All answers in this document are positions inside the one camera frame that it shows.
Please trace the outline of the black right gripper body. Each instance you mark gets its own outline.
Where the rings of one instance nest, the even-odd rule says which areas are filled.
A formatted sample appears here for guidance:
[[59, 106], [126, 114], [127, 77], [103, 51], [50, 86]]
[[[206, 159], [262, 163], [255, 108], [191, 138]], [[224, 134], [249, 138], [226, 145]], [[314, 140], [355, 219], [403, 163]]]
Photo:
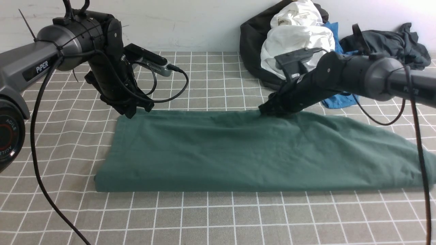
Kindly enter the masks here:
[[342, 55], [336, 52], [322, 56], [314, 70], [282, 85], [261, 104], [261, 115], [285, 116], [298, 113], [341, 93], [339, 84], [344, 69], [343, 59]]

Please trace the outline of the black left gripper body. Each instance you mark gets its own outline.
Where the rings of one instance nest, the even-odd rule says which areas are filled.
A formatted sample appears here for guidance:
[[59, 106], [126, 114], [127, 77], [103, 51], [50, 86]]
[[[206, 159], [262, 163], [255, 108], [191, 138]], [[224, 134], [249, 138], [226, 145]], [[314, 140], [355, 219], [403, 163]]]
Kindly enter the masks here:
[[103, 51], [97, 51], [88, 64], [91, 70], [85, 75], [85, 81], [120, 115], [132, 118], [137, 108], [150, 112], [154, 107], [154, 102], [134, 82], [133, 69], [125, 61], [110, 59]]

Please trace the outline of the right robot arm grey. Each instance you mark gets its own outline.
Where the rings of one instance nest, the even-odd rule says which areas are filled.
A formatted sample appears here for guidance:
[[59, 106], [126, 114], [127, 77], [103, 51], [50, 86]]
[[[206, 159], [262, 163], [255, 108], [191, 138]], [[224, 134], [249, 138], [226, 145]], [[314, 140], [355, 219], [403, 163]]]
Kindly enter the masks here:
[[288, 79], [259, 109], [264, 115], [294, 114], [338, 93], [381, 102], [399, 97], [434, 108], [435, 90], [435, 74], [410, 71], [393, 58], [329, 52], [314, 70]]

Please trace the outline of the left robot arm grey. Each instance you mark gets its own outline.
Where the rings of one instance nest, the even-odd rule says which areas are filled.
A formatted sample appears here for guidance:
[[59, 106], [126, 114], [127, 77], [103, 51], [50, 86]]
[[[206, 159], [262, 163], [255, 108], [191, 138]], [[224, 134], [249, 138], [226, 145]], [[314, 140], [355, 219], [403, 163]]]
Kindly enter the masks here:
[[149, 112], [154, 102], [134, 81], [131, 64], [139, 55], [126, 55], [122, 24], [111, 14], [73, 10], [42, 28], [33, 43], [1, 54], [1, 170], [17, 157], [25, 141], [30, 112], [21, 93], [55, 70], [70, 71], [88, 63], [86, 82], [100, 99], [132, 118], [137, 107]]

